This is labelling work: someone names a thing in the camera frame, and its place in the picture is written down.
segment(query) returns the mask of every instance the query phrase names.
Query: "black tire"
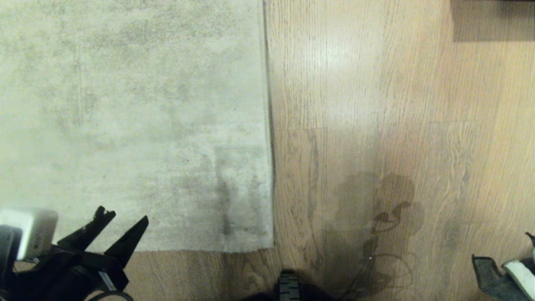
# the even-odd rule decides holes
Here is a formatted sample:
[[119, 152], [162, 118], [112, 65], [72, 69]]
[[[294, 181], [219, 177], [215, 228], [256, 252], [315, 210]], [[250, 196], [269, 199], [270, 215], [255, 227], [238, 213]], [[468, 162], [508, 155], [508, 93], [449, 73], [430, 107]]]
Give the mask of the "black tire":
[[299, 281], [293, 272], [282, 271], [275, 291], [276, 301], [300, 301]]

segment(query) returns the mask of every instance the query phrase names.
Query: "black object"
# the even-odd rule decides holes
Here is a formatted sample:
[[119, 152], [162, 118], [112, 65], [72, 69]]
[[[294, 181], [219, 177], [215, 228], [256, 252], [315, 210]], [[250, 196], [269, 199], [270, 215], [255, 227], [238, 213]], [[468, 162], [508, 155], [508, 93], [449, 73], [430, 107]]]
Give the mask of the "black object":
[[283, 270], [273, 288], [273, 297], [257, 294], [242, 301], [335, 301], [334, 298], [315, 285], [299, 283], [291, 270]]
[[[535, 237], [526, 233], [535, 247]], [[520, 262], [535, 274], [533, 258], [524, 258]], [[502, 274], [494, 259], [472, 255], [473, 269], [476, 272], [479, 289], [485, 294], [499, 301], [529, 301], [522, 289], [516, 284], [511, 275]]]
[[115, 217], [99, 207], [93, 220], [52, 245], [30, 270], [13, 272], [22, 231], [0, 225], [0, 296], [8, 301], [83, 301], [95, 290], [123, 291], [123, 268], [149, 225], [147, 216], [104, 254], [85, 249]]

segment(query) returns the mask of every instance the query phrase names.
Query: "black cable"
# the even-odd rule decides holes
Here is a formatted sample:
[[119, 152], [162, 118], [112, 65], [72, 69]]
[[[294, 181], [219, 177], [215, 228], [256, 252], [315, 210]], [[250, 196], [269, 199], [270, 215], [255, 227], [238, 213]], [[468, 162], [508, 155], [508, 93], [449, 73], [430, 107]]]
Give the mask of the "black cable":
[[124, 300], [134, 301], [134, 298], [132, 298], [132, 296], [130, 296], [129, 294], [123, 291], [106, 291], [106, 292], [103, 292], [102, 294], [96, 295], [95, 297], [89, 299], [88, 301], [98, 301], [109, 296], [119, 296], [119, 297], [122, 297]]

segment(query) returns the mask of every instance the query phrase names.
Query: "hardwood floor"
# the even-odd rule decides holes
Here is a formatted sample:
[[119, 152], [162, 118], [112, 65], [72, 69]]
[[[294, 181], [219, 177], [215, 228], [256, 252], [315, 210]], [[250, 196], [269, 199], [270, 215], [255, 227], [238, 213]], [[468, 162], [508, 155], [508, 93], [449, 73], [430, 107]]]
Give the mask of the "hardwood floor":
[[276, 246], [136, 253], [136, 300], [237, 300], [283, 268], [366, 300], [488, 300], [473, 253], [535, 231], [535, 4], [266, 0]]

